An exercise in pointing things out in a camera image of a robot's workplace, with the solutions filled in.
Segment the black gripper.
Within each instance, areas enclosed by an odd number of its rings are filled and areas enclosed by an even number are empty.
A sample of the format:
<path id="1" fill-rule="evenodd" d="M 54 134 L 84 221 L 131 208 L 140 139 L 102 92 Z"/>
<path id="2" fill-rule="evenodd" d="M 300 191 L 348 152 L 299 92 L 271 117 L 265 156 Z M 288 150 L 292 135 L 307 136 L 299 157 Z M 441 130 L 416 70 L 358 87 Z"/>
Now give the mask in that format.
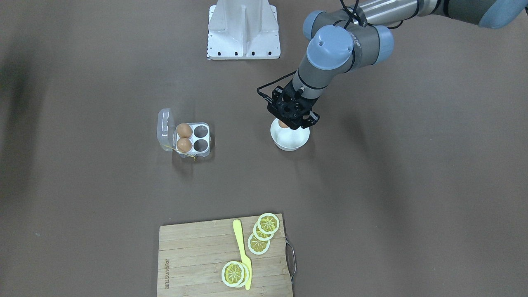
<path id="1" fill-rule="evenodd" d="M 285 124 L 315 124 L 312 107 L 316 102 L 314 90 L 303 84 L 289 82 L 283 91 L 283 122 Z"/>

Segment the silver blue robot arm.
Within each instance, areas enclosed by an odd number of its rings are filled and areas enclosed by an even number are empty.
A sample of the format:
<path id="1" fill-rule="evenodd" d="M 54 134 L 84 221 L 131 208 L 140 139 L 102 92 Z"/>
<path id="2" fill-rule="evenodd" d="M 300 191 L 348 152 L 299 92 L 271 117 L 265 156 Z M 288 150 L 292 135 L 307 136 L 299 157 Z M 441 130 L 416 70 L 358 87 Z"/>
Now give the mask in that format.
<path id="1" fill-rule="evenodd" d="M 439 15 L 498 29 L 526 10 L 526 0 L 368 0 L 311 12 L 302 26 L 306 54 L 285 88 L 272 92 L 267 109 L 291 129 L 315 125 L 313 105 L 332 79 L 385 61 L 394 50 L 391 30 L 407 19 Z"/>

